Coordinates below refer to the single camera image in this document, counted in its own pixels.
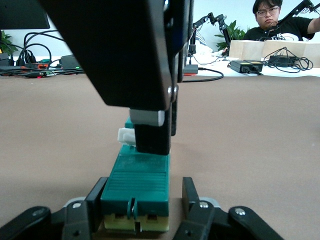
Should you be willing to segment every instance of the white wall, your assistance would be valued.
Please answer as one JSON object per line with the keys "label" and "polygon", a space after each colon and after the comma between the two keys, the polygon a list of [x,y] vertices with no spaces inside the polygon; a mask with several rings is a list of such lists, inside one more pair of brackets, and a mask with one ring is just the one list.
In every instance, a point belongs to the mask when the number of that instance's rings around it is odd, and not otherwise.
{"label": "white wall", "polygon": [[[258,24],[255,20],[255,16],[252,13],[252,7],[255,0],[194,0],[194,13],[193,22],[198,21],[200,18],[206,16],[209,13],[213,13],[216,17],[220,14],[226,16],[225,23],[230,24],[236,20],[237,26],[242,30],[247,30],[248,27],[257,27]],[[294,7],[296,7],[302,0],[283,0],[283,5],[281,9],[280,18],[284,18]],[[311,0],[311,2],[316,6],[320,3],[320,0]],[[319,15],[317,13],[306,13],[299,14],[299,16],[306,18],[317,18]],[[54,24],[49,21],[51,30],[55,30]],[[23,45],[24,37],[29,32],[42,32],[44,29],[37,30],[5,30],[5,33],[12,36],[11,41],[19,46]],[[222,42],[224,39],[216,37],[216,34],[220,34],[219,24],[216,23],[212,26],[210,23],[205,23],[202,25],[200,34],[205,38],[206,43],[214,51],[217,50],[216,44]],[[57,37],[61,37],[58,33],[52,34]],[[313,42],[320,42],[320,32],[316,33],[315,37],[311,40]],[[52,56],[65,56],[72,54],[68,46],[59,40],[46,37],[46,36],[36,36],[30,43],[40,43],[47,46]],[[30,50],[35,56],[48,56],[48,52],[45,48],[41,46],[32,46]]]}
{"label": "white wall", "polygon": [[[302,0],[283,0],[279,18],[284,18],[301,2]],[[316,6],[320,3],[320,0],[311,0],[311,2]],[[215,17],[223,14],[226,16],[225,23],[227,25],[236,20],[236,25],[241,30],[246,31],[248,27],[258,27],[255,16],[252,13],[254,3],[255,0],[194,0],[193,22],[198,21],[209,13],[213,13]],[[298,16],[311,19],[319,17],[315,12],[299,14]],[[218,23],[215,26],[210,23],[203,24],[199,33],[205,38],[206,44],[214,51],[217,50],[216,44],[224,41],[224,38],[215,36],[220,34]],[[310,41],[320,42],[320,32],[316,33]]]}

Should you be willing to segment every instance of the cable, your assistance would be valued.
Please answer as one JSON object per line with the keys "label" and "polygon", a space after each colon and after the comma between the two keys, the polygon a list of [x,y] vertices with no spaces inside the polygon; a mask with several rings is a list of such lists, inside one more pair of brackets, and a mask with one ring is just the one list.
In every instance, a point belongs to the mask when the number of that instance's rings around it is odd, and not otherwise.
{"label": "cable", "polygon": [[[45,49],[47,49],[47,51],[48,51],[48,53],[49,53],[49,63],[50,63],[50,62],[52,61],[51,51],[50,51],[49,48],[46,47],[45,45],[40,44],[40,43],[32,43],[32,44],[30,44],[30,45],[25,46],[25,49],[27,49],[27,48],[29,48],[29,47],[31,47],[31,46],[35,46],[35,45],[39,45],[39,46],[42,46],[42,47],[44,47]],[[24,62],[23,59],[20,59],[20,58],[17,60],[17,62],[18,62],[18,61]]]}
{"label": "cable", "polygon": [[200,62],[198,62],[198,60],[195,58],[195,56],[192,55],[192,56],[190,56],[189,64],[191,64],[191,58],[194,58],[194,60],[195,60],[199,65],[209,65],[209,64],[216,63],[216,62],[218,61],[218,59],[222,59],[222,58],[226,59],[225,56],[217,56],[217,57],[216,57],[216,60],[214,60],[214,61],[212,61],[212,62],[200,63]]}
{"label": "cable", "polygon": [[245,73],[245,74],[257,74],[258,76],[263,76],[263,74],[261,72],[259,72],[259,68],[258,67],[255,67],[253,66],[252,67],[254,70],[250,70],[249,67],[247,66],[243,66],[242,67],[242,71]]}
{"label": "cable", "polygon": [[56,75],[72,75],[72,74],[84,74],[85,73],[82,68],[63,70],[63,71],[60,71],[60,72],[53,71],[53,72]]}
{"label": "cable", "polygon": [[[57,64],[56,66],[51,66],[54,62],[58,62],[59,61],[59,64]],[[52,62],[50,62],[49,64],[48,64],[48,67],[49,68],[55,68],[55,69],[61,69],[61,64],[60,64],[60,61],[61,61],[61,59],[57,59],[57,60],[54,60],[54,61],[52,61]]]}
{"label": "cable", "polygon": [[319,10],[315,9],[314,11],[320,16]]}
{"label": "cable", "polygon": [[36,36],[38,36],[38,35],[43,35],[43,36],[46,36],[46,37],[50,37],[50,38],[54,38],[54,39],[57,39],[57,40],[60,40],[60,41],[65,41],[64,39],[62,39],[62,38],[59,38],[59,37],[56,37],[56,36],[52,36],[52,35],[49,35],[49,34],[46,34],[46,33],[52,33],[52,32],[58,32],[58,30],[46,30],[46,31],[42,31],[42,32],[29,32],[29,33],[27,33],[25,36],[24,36],[24,40],[23,40],[23,48],[22,48],[22,51],[20,52],[20,54],[19,54],[19,56],[18,56],[18,64],[19,65],[23,65],[24,64],[24,61],[23,61],[23,59],[25,58],[25,55],[27,56],[27,58],[28,58],[28,54],[26,53],[26,50],[27,50],[27,48],[28,47],[30,47],[30,46],[32,46],[32,45],[28,45],[28,43],[29,43],[29,41],[32,39],[32,38],[34,38],[34,37],[36,37]]}
{"label": "cable", "polygon": [[[285,54],[278,54],[282,50],[285,50]],[[300,71],[310,70],[314,67],[314,63],[311,60],[309,60],[306,57],[296,56],[291,51],[289,51],[286,46],[283,48],[280,48],[278,50],[275,50],[275,51],[271,52],[270,54],[268,54],[267,56],[265,56],[263,58],[262,64],[264,66],[268,66],[270,68],[276,68],[279,71],[282,71],[285,73],[293,73],[293,74],[299,73]],[[296,71],[286,71],[286,70],[280,69],[280,67],[290,67]]]}
{"label": "cable", "polygon": [[215,80],[222,79],[222,78],[224,77],[224,74],[223,74],[222,72],[220,72],[220,71],[216,71],[216,70],[212,70],[212,69],[208,69],[208,68],[204,68],[204,67],[199,67],[198,70],[201,70],[201,71],[211,71],[211,72],[214,72],[214,73],[218,73],[218,74],[220,74],[221,76],[217,76],[217,77],[209,78],[209,79],[200,79],[200,80],[197,80],[197,79],[183,80],[182,82],[183,82],[183,83],[211,82],[211,81],[215,81]]}
{"label": "cable", "polygon": [[35,68],[12,68],[12,69],[2,69],[0,66],[0,72],[4,72],[1,73],[0,75],[9,75],[9,76],[22,76],[23,74],[26,74],[26,72],[41,72],[43,70],[41,69],[35,69]]}
{"label": "cable", "polygon": [[31,79],[46,77],[47,73],[42,71],[32,71],[28,73],[21,74],[22,77],[27,77]]}
{"label": "cable", "polygon": [[263,74],[261,73],[261,70],[262,70],[262,69],[260,70],[258,66],[253,65],[252,69],[253,69],[254,71],[251,71],[251,72],[250,72],[251,74],[257,74],[258,76],[263,76]]}

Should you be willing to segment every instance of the glasses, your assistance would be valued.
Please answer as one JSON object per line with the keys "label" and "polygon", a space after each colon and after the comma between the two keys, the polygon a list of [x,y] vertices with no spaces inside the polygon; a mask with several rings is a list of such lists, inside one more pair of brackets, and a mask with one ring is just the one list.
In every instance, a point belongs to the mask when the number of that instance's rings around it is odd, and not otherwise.
{"label": "glasses", "polygon": [[260,18],[263,18],[267,15],[267,13],[269,13],[270,15],[273,15],[273,14],[276,14],[277,11],[278,11],[278,6],[276,7],[273,7],[271,9],[269,9],[268,11],[266,10],[261,10],[261,11],[257,11],[256,14],[260,17]]}

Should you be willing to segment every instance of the screw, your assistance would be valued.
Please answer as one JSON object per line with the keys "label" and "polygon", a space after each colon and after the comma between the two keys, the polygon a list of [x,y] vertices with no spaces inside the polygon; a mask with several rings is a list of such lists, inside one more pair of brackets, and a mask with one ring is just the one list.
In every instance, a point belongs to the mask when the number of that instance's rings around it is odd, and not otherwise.
{"label": "screw", "polygon": [[171,97],[172,97],[172,87],[171,86],[169,86],[168,87],[168,96],[169,96],[169,98],[171,99]]}
{"label": "screw", "polygon": [[81,206],[81,203],[80,202],[76,202],[72,205],[72,208],[73,209],[76,209],[76,208],[79,208]]}
{"label": "screw", "polygon": [[40,215],[40,214],[42,214],[44,211],[45,211],[44,208],[41,208],[41,209],[39,209],[39,210],[36,210],[36,211],[34,211],[34,212],[32,213],[32,216]]}
{"label": "screw", "polygon": [[199,204],[200,204],[200,208],[202,209],[207,209],[209,207],[209,204],[205,201],[201,201],[199,202]]}
{"label": "screw", "polygon": [[173,94],[171,95],[171,102],[172,102],[172,103],[176,101],[176,99],[177,99],[177,94],[178,94],[178,87],[175,86],[175,87],[173,88]]}
{"label": "screw", "polygon": [[193,232],[190,231],[190,230],[185,230],[185,234],[188,236],[188,237],[191,237],[193,235]]}
{"label": "screw", "polygon": [[236,208],[234,211],[235,211],[236,214],[238,214],[240,216],[246,215],[245,210],[243,210],[242,208]]}
{"label": "screw", "polygon": [[165,12],[169,8],[169,0],[164,1],[163,11]]}

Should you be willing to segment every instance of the green leaves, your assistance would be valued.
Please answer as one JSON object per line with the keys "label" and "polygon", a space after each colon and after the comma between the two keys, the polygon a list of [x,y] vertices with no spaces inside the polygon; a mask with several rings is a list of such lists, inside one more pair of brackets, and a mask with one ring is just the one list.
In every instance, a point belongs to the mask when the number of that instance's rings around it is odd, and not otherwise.
{"label": "green leaves", "polygon": [[1,31],[2,38],[0,42],[0,49],[3,53],[7,53],[9,55],[13,54],[14,51],[18,51],[18,49],[15,46],[12,46],[12,42],[9,40],[11,38],[11,35],[6,34],[5,31]]}
{"label": "green leaves", "polygon": [[[246,32],[244,30],[240,30],[239,27],[236,27],[236,25],[237,25],[237,20],[234,20],[233,22],[230,23],[230,25],[226,27],[226,30],[228,31],[231,40],[242,40]],[[216,34],[214,36],[219,38],[225,37],[222,34]],[[218,51],[220,51],[227,47],[227,43],[225,41],[218,42],[216,46],[218,47]]]}

